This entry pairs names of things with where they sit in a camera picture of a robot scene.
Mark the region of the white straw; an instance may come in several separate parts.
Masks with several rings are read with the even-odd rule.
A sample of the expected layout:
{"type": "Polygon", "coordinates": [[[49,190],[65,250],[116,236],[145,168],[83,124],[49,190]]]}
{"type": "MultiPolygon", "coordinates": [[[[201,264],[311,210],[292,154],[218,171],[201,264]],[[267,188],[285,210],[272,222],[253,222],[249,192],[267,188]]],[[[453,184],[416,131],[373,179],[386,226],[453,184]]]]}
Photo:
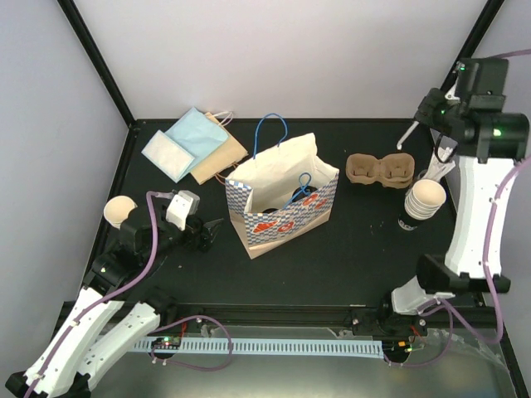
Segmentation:
{"type": "Polygon", "coordinates": [[[406,140],[412,135],[412,133],[415,131],[415,129],[418,127],[419,122],[413,121],[410,127],[406,130],[406,132],[398,139],[396,148],[398,151],[402,150],[403,144],[406,142],[406,140]]]}

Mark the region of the black printed coffee cup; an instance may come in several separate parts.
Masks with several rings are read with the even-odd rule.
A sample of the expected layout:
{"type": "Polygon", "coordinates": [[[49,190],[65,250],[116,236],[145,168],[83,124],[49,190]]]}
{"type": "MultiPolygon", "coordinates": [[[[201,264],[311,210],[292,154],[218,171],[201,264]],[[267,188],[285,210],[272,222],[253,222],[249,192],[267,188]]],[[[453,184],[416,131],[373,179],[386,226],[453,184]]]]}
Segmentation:
{"type": "Polygon", "coordinates": [[[274,213],[274,212],[276,212],[278,210],[279,210],[278,207],[268,207],[265,210],[263,210],[262,213],[263,214],[271,214],[271,213],[274,213]]]}

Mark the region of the checkered pastry paper bag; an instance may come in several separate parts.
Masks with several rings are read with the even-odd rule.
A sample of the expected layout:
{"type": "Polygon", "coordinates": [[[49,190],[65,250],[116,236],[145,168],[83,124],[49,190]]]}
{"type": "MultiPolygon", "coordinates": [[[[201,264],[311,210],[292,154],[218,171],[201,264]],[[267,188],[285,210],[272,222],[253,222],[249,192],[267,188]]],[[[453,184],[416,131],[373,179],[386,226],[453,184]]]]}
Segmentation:
{"type": "Polygon", "coordinates": [[[333,208],[339,169],[319,158],[313,133],[295,138],[288,133],[280,115],[265,115],[256,126],[251,157],[225,177],[230,221],[252,260],[324,224],[333,208]],[[282,123],[284,133],[260,152],[259,133],[271,117],[282,123]],[[292,202],[294,191],[307,186],[317,190],[292,202]],[[279,210],[263,214],[268,207],[279,210]]]}

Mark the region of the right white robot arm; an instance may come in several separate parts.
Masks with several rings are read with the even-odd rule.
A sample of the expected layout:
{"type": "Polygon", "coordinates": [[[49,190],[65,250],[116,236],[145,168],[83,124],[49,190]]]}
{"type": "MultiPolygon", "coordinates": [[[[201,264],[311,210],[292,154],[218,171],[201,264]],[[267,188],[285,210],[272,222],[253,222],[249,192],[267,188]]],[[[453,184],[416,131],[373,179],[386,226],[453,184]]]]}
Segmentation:
{"type": "Polygon", "coordinates": [[[445,255],[423,255],[415,276],[387,294],[377,314],[379,328],[398,333],[407,316],[456,295],[509,291],[502,274],[501,236],[509,195],[525,157],[530,122],[524,114],[505,113],[505,58],[457,61],[456,80],[448,91],[433,88],[414,119],[456,142],[450,155],[460,171],[455,229],[445,255]]]}

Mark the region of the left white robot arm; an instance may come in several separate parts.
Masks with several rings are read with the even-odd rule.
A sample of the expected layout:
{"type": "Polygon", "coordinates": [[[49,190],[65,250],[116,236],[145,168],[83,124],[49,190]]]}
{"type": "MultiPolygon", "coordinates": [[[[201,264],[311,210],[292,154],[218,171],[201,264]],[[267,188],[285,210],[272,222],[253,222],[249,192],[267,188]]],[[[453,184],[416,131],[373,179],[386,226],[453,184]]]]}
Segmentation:
{"type": "Polygon", "coordinates": [[[190,193],[149,192],[138,206],[126,196],[104,208],[117,238],[92,263],[78,298],[46,350],[5,387],[16,397],[89,397],[109,369],[142,337],[180,324],[174,299],[152,289],[106,334],[133,287],[153,275],[161,256],[177,247],[206,252],[222,224],[196,214],[190,193]]]}

